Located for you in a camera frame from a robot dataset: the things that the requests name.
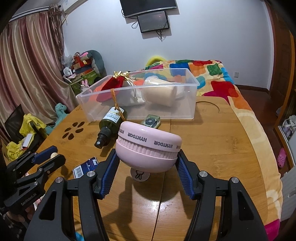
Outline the grey shark plush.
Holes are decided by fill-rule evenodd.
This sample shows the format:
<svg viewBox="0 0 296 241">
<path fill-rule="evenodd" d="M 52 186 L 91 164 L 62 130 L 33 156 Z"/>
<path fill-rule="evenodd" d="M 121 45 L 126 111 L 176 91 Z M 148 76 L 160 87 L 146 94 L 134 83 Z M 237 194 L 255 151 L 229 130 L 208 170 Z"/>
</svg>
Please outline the grey shark plush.
<svg viewBox="0 0 296 241">
<path fill-rule="evenodd" d="M 93 70 L 101 77 L 106 76 L 106 69 L 101 54 L 95 50 L 88 50 L 87 57 L 92 60 L 91 66 Z"/>
</svg>

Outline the gourd charm with gold cord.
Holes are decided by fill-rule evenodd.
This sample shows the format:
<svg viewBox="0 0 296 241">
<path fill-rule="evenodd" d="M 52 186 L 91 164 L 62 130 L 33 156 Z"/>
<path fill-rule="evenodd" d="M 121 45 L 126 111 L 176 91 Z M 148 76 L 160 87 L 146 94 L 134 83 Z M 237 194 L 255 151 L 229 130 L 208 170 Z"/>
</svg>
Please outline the gourd charm with gold cord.
<svg viewBox="0 0 296 241">
<path fill-rule="evenodd" d="M 112 89 L 110 90 L 110 92 L 111 92 L 111 97 L 112 97 L 112 99 L 113 99 L 113 101 L 114 101 L 114 107 L 115 107 L 115 109 L 119 112 L 119 115 L 120 115 L 121 119 L 122 119 L 123 121 L 126 121 L 126 117 L 124 116 L 123 111 L 121 110 L 121 108 L 120 108 L 120 106 L 119 106 L 119 104 L 118 104 L 118 102 L 117 102 L 116 94 L 115 94 L 115 90 L 114 90 L 114 88 L 112 88 Z"/>
</svg>

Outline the colourful patchwork blanket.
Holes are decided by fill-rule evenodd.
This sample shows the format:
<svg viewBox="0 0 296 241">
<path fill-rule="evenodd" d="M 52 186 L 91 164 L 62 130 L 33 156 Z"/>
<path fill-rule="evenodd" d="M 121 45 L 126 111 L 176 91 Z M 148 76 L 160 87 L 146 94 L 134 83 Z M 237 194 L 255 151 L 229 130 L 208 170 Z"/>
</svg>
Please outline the colourful patchwork blanket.
<svg viewBox="0 0 296 241">
<path fill-rule="evenodd" d="M 166 120 L 186 156 L 212 176 L 238 177 L 258 209 L 269 240 L 280 229 L 282 182 L 267 135 L 218 60 L 158 61 L 148 69 L 187 68 L 200 85 L 193 120 Z"/>
</svg>

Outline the clear plastic storage bin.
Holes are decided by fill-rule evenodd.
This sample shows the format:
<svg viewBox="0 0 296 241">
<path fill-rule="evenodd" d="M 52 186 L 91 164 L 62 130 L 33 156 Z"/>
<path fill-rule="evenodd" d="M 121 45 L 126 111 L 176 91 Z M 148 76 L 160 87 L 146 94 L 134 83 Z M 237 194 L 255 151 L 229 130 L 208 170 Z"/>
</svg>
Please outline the clear plastic storage bin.
<svg viewBox="0 0 296 241">
<path fill-rule="evenodd" d="M 165 119 L 192 119 L 199 81 L 187 68 L 129 72 L 117 84 L 107 75 L 76 97 L 89 122 L 101 120 L 116 103 L 129 120 L 149 114 Z"/>
</svg>

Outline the dark green spray bottle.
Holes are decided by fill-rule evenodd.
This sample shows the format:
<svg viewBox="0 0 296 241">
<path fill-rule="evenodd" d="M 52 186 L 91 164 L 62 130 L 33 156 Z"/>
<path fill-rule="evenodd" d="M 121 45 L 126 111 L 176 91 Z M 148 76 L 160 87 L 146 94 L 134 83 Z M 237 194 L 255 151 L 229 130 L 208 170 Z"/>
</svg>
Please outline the dark green spray bottle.
<svg viewBox="0 0 296 241">
<path fill-rule="evenodd" d="M 124 121 L 120 114 L 123 114 L 123 117 L 127 118 L 126 110 L 122 108 L 119 108 L 119 110 L 113 106 L 100 121 L 100 131 L 94 143 L 95 147 L 102 149 L 104 146 L 107 146 L 111 138 L 118 133 L 119 127 Z"/>
</svg>

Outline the wall television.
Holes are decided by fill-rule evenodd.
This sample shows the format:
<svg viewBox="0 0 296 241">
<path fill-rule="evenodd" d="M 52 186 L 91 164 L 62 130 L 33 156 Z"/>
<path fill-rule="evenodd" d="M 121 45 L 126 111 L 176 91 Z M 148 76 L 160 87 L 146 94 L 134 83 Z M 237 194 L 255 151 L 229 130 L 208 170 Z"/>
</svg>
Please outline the wall television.
<svg viewBox="0 0 296 241">
<path fill-rule="evenodd" d="M 136 16 L 151 11 L 176 9 L 175 0 L 120 0 L 124 16 Z"/>
</svg>

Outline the green mahjong tile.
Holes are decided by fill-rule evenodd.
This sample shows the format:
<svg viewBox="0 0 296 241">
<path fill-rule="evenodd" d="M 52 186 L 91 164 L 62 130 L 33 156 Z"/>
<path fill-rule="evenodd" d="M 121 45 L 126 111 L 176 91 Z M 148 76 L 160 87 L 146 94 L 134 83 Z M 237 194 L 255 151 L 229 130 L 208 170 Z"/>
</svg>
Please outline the green mahjong tile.
<svg viewBox="0 0 296 241">
<path fill-rule="evenodd" d="M 158 128 L 161 124 L 161 118 L 158 115 L 149 114 L 140 124 L 150 128 Z"/>
</svg>

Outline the beige cylindrical container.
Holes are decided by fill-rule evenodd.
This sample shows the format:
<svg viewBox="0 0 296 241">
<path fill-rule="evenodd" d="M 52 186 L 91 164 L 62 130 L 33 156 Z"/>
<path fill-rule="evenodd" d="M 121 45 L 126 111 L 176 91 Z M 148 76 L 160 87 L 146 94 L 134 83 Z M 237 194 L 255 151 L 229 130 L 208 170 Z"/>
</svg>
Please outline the beige cylindrical container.
<svg viewBox="0 0 296 241">
<path fill-rule="evenodd" d="M 142 98 L 146 102 L 167 107 L 173 106 L 177 95 L 177 88 L 170 82 L 153 75 L 145 79 L 143 86 L 149 86 L 142 88 Z"/>
</svg>

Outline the pink round device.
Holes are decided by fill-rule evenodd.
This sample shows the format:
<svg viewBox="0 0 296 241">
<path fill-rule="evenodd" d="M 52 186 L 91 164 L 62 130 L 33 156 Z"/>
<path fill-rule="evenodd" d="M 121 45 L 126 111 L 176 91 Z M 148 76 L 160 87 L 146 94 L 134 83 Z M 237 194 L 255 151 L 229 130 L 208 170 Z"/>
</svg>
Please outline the pink round device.
<svg viewBox="0 0 296 241">
<path fill-rule="evenodd" d="M 174 166 L 182 139 L 179 135 L 124 121 L 118 131 L 115 151 L 128 165 L 135 181 L 148 180 L 151 173 L 164 173 Z"/>
</svg>

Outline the red velvet pouch gold trim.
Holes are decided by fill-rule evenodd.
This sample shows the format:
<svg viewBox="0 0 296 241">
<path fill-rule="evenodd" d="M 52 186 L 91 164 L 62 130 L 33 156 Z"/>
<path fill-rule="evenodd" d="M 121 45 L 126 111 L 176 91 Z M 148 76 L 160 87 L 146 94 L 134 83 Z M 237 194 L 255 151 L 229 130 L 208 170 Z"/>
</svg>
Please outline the red velvet pouch gold trim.
<svg viewBox="0 0 296 241">
<path fill-rule="evenodd" d="M 112 88 L 121 88 L 123 87 L 123 83 L 128 81 L 128 72 L 114 72 L 112 77 L 109 80 L 104 81 L 99 87 L 95 90 L 98 92 L 102 92 L 105 90 L 111 90 Z M 97 95 L 96 101 L 97 102 L 105 102 L 107 100 L 112 99 L 111 92 L 99 93 Z"/>
</svg>

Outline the white drawstring cloth pouch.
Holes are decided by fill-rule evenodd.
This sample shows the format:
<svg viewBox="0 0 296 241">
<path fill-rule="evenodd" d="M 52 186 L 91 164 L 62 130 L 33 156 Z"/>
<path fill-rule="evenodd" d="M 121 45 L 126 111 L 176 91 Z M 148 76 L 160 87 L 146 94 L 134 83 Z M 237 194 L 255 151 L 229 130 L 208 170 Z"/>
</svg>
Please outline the white drawstring cloth pouch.
<svg viewBox="0 0 296 241">
<path fill-rule="evenodd" d="M 143 79 L 125 81 L 123 87 L 128 87 L 128 90 L 121 90 L 118 94 L 118 101 L 120 106 L 133 106 L 144 104 L 145 101 L 142 98 L 141 88 L 133 88 L 133 86 L 142 86 Z"/>
</svg>

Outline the yellow cloth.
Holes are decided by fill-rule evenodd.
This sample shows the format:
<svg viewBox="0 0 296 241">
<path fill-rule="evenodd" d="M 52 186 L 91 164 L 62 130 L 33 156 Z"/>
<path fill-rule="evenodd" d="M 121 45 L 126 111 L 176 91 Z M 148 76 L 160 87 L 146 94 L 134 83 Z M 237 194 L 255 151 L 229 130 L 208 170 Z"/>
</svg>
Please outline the yellow cloth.
<svg viewBox="0 0 296 241">
<path fill-rule="evenodd" d="M 33 147 L 33 141 L 37 140 L 37 134 L 40 133 L 41 137 L 46 137 L 45 132 L 46 124 L 32 114 L 25 114 L 23 122 L 18 134 L 21 135 L 19 141 L 11 141 L 7 144 L 7 156 L 10 162 L 15 161 L 22 154 Z"/>
</svg>

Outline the white round plastic jar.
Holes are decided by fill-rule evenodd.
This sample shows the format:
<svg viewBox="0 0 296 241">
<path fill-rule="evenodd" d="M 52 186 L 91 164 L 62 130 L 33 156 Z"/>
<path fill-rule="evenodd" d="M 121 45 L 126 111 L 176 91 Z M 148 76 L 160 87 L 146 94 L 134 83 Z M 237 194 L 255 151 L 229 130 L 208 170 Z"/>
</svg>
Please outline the white round plastic jar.
<svg viewBox="0 0 296 241">
<path fill-rule="evenodd" d="M 185 95 L 185 88 L 184 86 L 176 86 L 176 99 L 181 99 Z"/>
</svg>

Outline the pink bunny figure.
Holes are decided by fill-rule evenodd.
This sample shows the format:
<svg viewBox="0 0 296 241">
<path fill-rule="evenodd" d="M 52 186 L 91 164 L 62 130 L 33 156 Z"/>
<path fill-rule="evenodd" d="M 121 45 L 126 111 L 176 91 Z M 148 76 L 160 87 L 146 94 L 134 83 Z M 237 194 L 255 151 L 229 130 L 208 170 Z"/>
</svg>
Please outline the pink bunny figure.
<svg viewBox="0 0 296 241">
<path fill-rule="evenodd" d="M 85 80 L 82 80 L 81 81 L 81 91 L 85 91 L 89 88 L 89 85 L 88 85 L 88 80 L 85 79 Z"/>
</svg>

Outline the blue card box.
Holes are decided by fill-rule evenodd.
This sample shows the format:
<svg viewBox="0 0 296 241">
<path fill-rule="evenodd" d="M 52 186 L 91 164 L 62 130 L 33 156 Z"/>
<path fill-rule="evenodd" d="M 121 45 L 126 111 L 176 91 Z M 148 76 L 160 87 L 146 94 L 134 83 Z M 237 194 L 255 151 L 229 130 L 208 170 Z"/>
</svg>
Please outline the blue card box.
<svg viewBox="0 0 296 241">
<path fill-rule="evenodd" d="M 72 172 L 73 172 L 74 178 L 75 179 L 80 178 L 87 172 L 94 171 L 97 166 L 98 166 L 98 161 L 96 157 L 92 157 L 88 159 L 86 162 L 80 164 L 79 166 L 73 169 Z"/>
</svg>

